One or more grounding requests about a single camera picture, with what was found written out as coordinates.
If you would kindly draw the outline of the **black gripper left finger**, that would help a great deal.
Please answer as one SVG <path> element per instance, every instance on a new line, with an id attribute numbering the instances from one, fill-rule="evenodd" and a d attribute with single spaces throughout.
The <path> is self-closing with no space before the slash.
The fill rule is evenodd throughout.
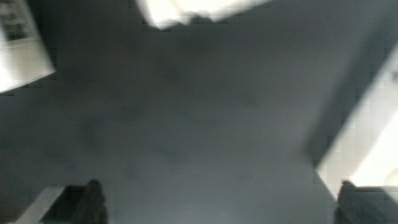
<path id="1" fill-rule="evenodd" d="M 16 224 L 108 224 L 101 183 L 53 185 L 44 188 Z"/>

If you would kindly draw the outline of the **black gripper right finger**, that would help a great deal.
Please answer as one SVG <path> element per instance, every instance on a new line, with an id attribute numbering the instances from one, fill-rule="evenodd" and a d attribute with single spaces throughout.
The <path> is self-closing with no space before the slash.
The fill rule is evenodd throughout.
<path id="1" fill-rule="evenodd" d="M 398 187 L 341 183 L 334 224 L 398 224 Z"/>

